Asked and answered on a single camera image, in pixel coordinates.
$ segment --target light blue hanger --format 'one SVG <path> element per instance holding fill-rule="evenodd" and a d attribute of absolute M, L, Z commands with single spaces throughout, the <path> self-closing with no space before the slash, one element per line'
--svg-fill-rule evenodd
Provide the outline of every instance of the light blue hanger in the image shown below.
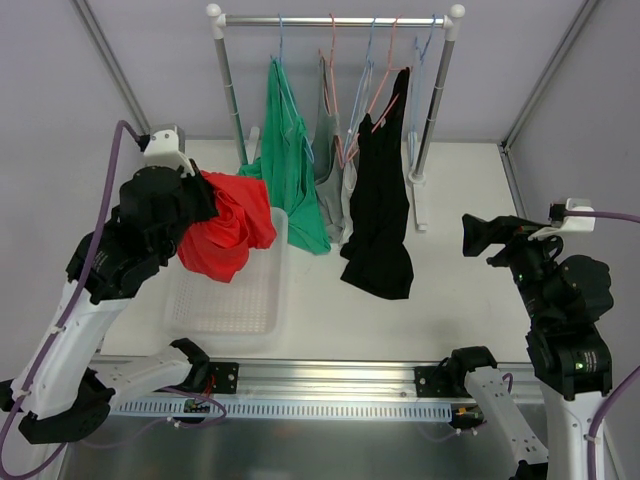
<path fill-rule="evenodd" d="M 429 44 L 431 43 L 431 38 L 433 37 L 433 30 L 436 25 L 436 16 L 433 16 L 433 22 L 431 22 L 431 28 L 429 29 L 429 37 L 427 38 L 426 43 L 424 44 L 424 48 L 421 49 L 418 45 L 418 37 L 414 39 L 414 49 L 418 55 L 419 66 L 418 71 L 412 72 L 412 81 L 411 81 L 411 93 L 410 93 L 410 102 L 411 102 L 411 125 L 409 127 L 409 164 L 413 165 L 413 161 L 415 158 L 415 149 L 417 142 L 417 131 L 416 124 L 418 122 L 418 110 L 420 108 L 420 94 L 422 92 L 422 79 L 424 77 L 424 61 L 427 57 L 427 50 L 429 48 Z"/>
<path fill-rule="evenodd" d="M 351 111 L 351 121 L 349 122 L 349 130 L 347 131 L 347 137 L 343 147 L 342 155 L 345 159 L 348 155 L 349 146 L 351 145 L 351 142 L 353 142 L 353 137 L 356 134 L 355 130 L 357 130 L 358 128 L 358 116 L 356 115 L 356 112 L 359 110 L 358 107 L 360 107 L 360 96 L 362 95 L 362 88 L 364 87 L 367 76 L 370 75 L 371 71 L 373 70 L 373 61 L 371 60 L 371 43 L 373 40 L 373 29 L 376 26 L 376 18 L 377 17 L 373 17 L 373 22 L 371 22 L 371 29 L 369 30 L 369 44 L 367 45 L 367 56 L 365 58 L 364 70 L 362 71 L 360 82 L 358 82 L 356 101 L 353 104 L 353 110 Z"/>
<path fill-rule="evenodd" d="M 284 63 L 282 61 L 282 52 L 283 52 L 283 44 L 284 44 L 284 25 L 282 23 L 282 16 L 280 14 L 278 14 L 278 18 L 280 19 L 280 52 L 278 54 L 278 61 L 280 62 L 280 68 L 282 68 L 282 71 L 284 71 Z M 280 85 L 280 92 L 284 93 L 289 102 L 291 103 L 291 106 L 293 107 L 293 113 L 295 115 L 292 116 L 291 112 L 289 111 L 289 107 L 287 106 L 287 102 L 285 102 L 285 108 L 287 109 L 287 114 L 289 115 L 289 119 L 291 120 L 291 123 L 294 123 L 294 118 L 298 118 L 300 115 L 298 114 L 298 110 L 296 109 L 296 101 L 293 97 L 293 93 L 291 92 L 291 89 L 289 88 L 288 84 L 284 85 L 284 90 L 282 89 L 282 85 Z M 311 163 L 313 163 L 315 161 L 315 157 L 313 155 L 313 149 L 311 148 L 311 142 L 309 141 L 309 137 L 307 135 L 304 136 L 304 149 L 305 149 L 305 153 L 307 154 L 307 157 L 309 158 L 309 161 Z"/>

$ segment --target red cloth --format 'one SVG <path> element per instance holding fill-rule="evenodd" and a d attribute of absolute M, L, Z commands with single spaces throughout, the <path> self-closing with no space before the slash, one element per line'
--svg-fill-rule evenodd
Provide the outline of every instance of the red cloth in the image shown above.
<path fill-rule="evenodd" d="M 194 223 L 178 256 L 187 270 L 229 283 L 249 260 L 249 248 L 269 248 L 276 238 L 263 180 L 202 172 L 215 193 L 219 215 Z"/>

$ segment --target white plastic basket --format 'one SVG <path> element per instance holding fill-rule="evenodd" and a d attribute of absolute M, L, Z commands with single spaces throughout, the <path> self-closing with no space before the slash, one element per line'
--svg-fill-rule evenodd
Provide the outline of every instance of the white plastic basket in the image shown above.
<path fill-rule="evenodd" d="M 174 262 L 165 326 L 174 338 L 188 337 L 207 353 L 260 349 L 277 337 L 285 316 L 287 214 L 271 209 L 277 237 L 267 250 L 251 249 L 249 261 L 231 283 L 211 280 Z"/>

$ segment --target gray floor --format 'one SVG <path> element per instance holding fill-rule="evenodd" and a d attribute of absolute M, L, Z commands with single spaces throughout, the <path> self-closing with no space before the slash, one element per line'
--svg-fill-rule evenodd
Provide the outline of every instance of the gray floor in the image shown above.
<path fill-rule="evenodd" d="M 527 406 L 523 412 L 546 442 L 543 408 Z M 111 417 L 91 440 L 114 442 L 148 421 Z M 419 425 L 432 437 L 450 432 L 447 425 Z M 490 428 L 435 443 L 418 424 L 404 422 L 228 420 L 191 431 L 161 424 L 125 447 L 75 447 L 61 478 L 507 480 L 513 466 L 494 451 Z"/>

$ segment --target gray wall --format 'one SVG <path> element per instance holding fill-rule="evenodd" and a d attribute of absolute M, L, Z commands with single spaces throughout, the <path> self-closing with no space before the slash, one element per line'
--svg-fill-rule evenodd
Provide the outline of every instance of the gray wall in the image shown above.
<path fill-rule="evenodd" d="M 229 137 L 222 81 L 205 6 L 213 0 L 91 0 L 106 36 L 151 123 L 177 122 L 188 135 Z M 430 17 L 449 11 L 455 0 L 234 0 L 223 11 L 245 15 Z M 467 16 L 453 56 L 437 139 L 498 141 L 533 88 L 582 0 L 462 0 Z M 368 29 L 339 29 L 336 81 L 340 112 L 349 118 L 362 72 Z M 401 30 L 397 64 L 410 64 L 416 33 Z M 378 78 L 384 72 L 389 29 L 374 34 Z M 435 78 L 442 31 L 427 58 L 424 115 Z M 278 52 L 277 28 L 229 28 L 227 47 L 246 134 L 264 121 L 269 55 Z M 317 52 L 327 54 L 327 29 L 287 28 L 284 59 L 299 110 L 313 130 L 317 112 Z M 391 91 L 387 85 L 380 115 Z"/>
<path fill-rule="evenodd" d="M 640 2 L 604 0 L 590 23 L 514 147 L 518 182 L 538 220 L 563 196 L 640 214 Z M 638 227 L 598 220 L 593 234 L 569 244 L 611 266 L 616 305 L 598 326 L 613 353 L 615 384 L 640 364 Z M 640 478 L 639 403 L 637 383 L 608 418 L 630 479 Z"/>
<path fill-rule="evenodd" d="M 35 351 L 66 264 L 94 227 L 111 135 L 126 111 L 70 2 L 2 2 L 0 64 L 0 379 L 7 379 Z M 121 172 L 130 175 L 136 157 L 125 143 Z M 12 439 L 3 457 L 21 473 L 35 449 L 18 434 Z"/>

